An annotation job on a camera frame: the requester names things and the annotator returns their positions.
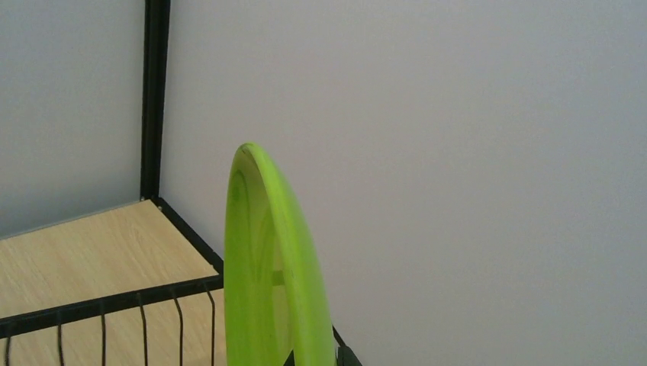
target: wire rack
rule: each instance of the wire rack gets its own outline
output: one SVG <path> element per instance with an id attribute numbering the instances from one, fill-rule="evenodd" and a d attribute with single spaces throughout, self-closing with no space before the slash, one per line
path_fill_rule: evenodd
<path id="1" fill-rule="evenodd" d="M 11 363 L 11 338 L 21 334 L 36 332 L 38 330 L 56 327 L 56 344 L 59 365 L 65 364 L 65 355 L 63 354 L 63 337 L 65 325 L 84 319 L 100 317 L 101 318 L 101 365 L 106 365 L 106 325 L 105 316 L 110 313 L 116 313 L 133 308 L 140 309 L 142 321 L 142 347 L 143 359 L 145 366 L 149 364 L 148 358 L 148 331 L 146 328 L 146 306 L 167 300 L 173 300 L 177 309 L 179 319 L 179 359 L 178 363 L 183 365 L 182 348 L 184 340 L 184 320 L 182 307 L 179 298 L 191 295 L 204 294 L 211 302 L 211 365 L 216 365 L 215 345 L 216 345 L 216 304 L 212 291 L 223 288 L 223 276 L 221 274 L 206 278 L 197 278 L 189 281 L 176 282 L 173 284 L 164 284 L 161 286 L 148 287 L 143 290 L 129 291 L 121 294 L 115 294 L 106 297 L 98 297 L 92 300 L 71 303 L 50 309 L 38 310 L 31 313 L 24 313 L 15 316 L 8 316 L 0 319 L 0 339 L 6 339 L 5 342 L 5 360 L 4 365 L 10 366 Z M 339 337 L 336 329 L 333 328 L 335 339 L 339 343 L 337 350 L 337 364 L 339 366 L 360 365 L 352 350 L 346 346 Z M 295 359 L 291 353 L 284 363 L 284 366 L 294 366 Z"/>

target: white wall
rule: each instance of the white wall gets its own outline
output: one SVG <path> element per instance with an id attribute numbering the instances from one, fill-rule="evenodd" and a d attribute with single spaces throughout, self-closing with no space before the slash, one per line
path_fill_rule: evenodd
<path id="1" fill-rule="evenodd" d="M 138 199 L 143 2 L 0 2 L 0 237 Z"/>
<path id="2" fill-rule="evenodd" d="M 264 145 L 366 365 L 647 364 L 647 3 L 174 2 L 162 192 Z"/>

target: green frisbee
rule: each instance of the green frisbee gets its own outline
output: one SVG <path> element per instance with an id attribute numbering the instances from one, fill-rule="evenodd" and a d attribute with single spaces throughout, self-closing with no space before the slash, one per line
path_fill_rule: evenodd
<path id="1" fill-rule="evenodd" d="M 298 201 L 263 148 L 243 144 L 231 166 L 224 311 L 229 366 L 334 366 L 330 311 Z"/>

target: wooden shelf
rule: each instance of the wooden shelf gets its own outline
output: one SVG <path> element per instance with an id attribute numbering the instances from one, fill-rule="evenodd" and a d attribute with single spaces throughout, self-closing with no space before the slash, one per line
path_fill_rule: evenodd
<path id="1" fill-rule="evenodd" d="M 144 201 L 0 241 L 0 317 L 215 274 L 157 207 Z M 226 364 L 223 294 L 212 295 L 216 363 Z M 210 364 L 211 302 L 207 294 L 179 302 L 184 364 Z M 144 309 L 149 364 L 178 364 L 179 317 L 174 302 Z M 106 327 L 108 364 L 143 364 L 139 309 L 108 314 Z M 66 364 L 100 364 L 100 318 L 63 326 L 63 354 Z M 14 337 L 11 363 L 58 364 L 56 329 Z"/>

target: black metal rod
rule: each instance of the black metal rod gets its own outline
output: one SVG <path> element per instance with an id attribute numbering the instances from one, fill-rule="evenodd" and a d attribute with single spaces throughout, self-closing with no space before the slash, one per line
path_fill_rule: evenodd
<path id="1" fill-rule="evenodd" d="M 218 290 L 223 288 L 223 278 L 221 275 L 197 278 L 195 280 L 164 284 L 139 291 L 100 297 L 98 299 L 72 303 L 61 307 L 38 310 L 32 313 L 9 316 L 0 319 L 0 339 L 7 338 L 8 327 L 11 324 L 13 325 L 11 335 L 18 336 L 27 332 L 58 326 L 59 324 L 63 325 L 99 316 L 101 315 L 101 302 L 105 306 L 105 314 L 109 314 L 138 307 L 140 305 L 137 297 L 138 293 L 141 293 L 141 305 L 143 306 L 150 303 L 171 300 L 172 295 L 170 294 L 170 289 L 173 289 L 177 297 L 200 294 L 204 292 L 205 284 L 210 291 Z"/>
<path id="2" fill-rule="evenodd" d="M 7 341 L 5 343 L 5 366 L 9 366 L 9 352 L 11 351 L 11 328 L 13 324 L 7 327 Z"/>
<path id="3" fill-rule="evenodd" d="M 195 250 L 202 255 L 209 264 L 216 270 L 217 273 L 223 274 L 224 262 L 223 259 L 198 235 L 198 233 L 188 225 L 180 215 L 173 210 L 161 197 L 153 197 L 151 201 L 162 209 L 162 214 L 175 226 L 175 228 L 191 243 Z"/>
<path id="4" fill-rule="evenodd" d="M 101 311 L 101 366 L 105 366 L 105 305 L 99 304 Z"/>
<path id="5" fill-rule="evenodd" d="M 143 301 L 141 300 L 141 293 L 137 293 L 137 302 L 140 305 L 140 313 L 142 316 L 142 329 L 143 329 L 143 364 L 148 366 L 148 336 L 146 335 L 146 313 L 143 311 Z"/>
<path id="6" fill-rule="evenodd" d="M 59 364 L 60 366 L 64 366 L 65 360 L 63 359 L 63 315 L 61 314 L 60 310 L 56 312 L 56 319 L 58 320 L 56 324 L 56 343 L 59 346 Z"/>
<path id="7" fill-rule="evenodd" d="M 211 366 L 214 366 L 216 365 L 216 303 L 206 284 L 204 285 L 204 290 L 207 292 L 211 302 Z"/>
<path id="8" fill-rule="evenodd" d="M 146 0 L 140 180 L 146 199 L 159 195 L 170 12 L 170 0 Z"/>
<path id="9" fill-rule="evenodd" d="M 182 317 L 182 308 L 180 307 L 180 302 L 175 296 L 175 291 L 171 288 L 171 295 L 173 296 L 173 301 L 175 301 L 175 307 L 178 308 L 178 315 L 180 315 L 180 366 L 182 366 L 182 340 L 184 339 L 184 319 Z"/>

